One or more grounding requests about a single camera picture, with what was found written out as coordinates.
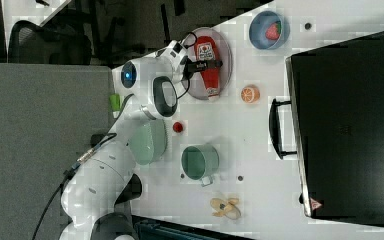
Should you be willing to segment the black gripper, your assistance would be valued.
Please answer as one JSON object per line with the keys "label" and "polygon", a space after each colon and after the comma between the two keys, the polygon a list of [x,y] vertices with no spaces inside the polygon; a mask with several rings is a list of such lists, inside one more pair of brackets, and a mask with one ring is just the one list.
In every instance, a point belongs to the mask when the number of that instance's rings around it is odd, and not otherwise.
{"label": "black gripper", "polygon": [[221,60],[203,60],[193,62],[188,59],[184,66],[183,78],[189,80],[196,72],[199,72],[200,70],[221,68],[222,66],[223,62]]}

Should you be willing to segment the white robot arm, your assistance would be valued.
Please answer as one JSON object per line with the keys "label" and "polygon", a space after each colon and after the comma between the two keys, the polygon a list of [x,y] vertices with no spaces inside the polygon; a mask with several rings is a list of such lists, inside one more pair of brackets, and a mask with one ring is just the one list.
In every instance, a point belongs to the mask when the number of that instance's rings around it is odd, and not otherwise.
{"label": "white robot arm", "polygon": [[138,183],[128,141],[145,124],[176,113],[176,83],[222,65],[215,59],[191,61],[188,48],[173,40],[154,56],[129,60],[117,69],[130,97],[109,130],[113,137],[88,150],[67,173],[61,206],[71,223],[59,240],[138,239],[131,221],[115,211],[117,204],[136,197],[128,193]]}

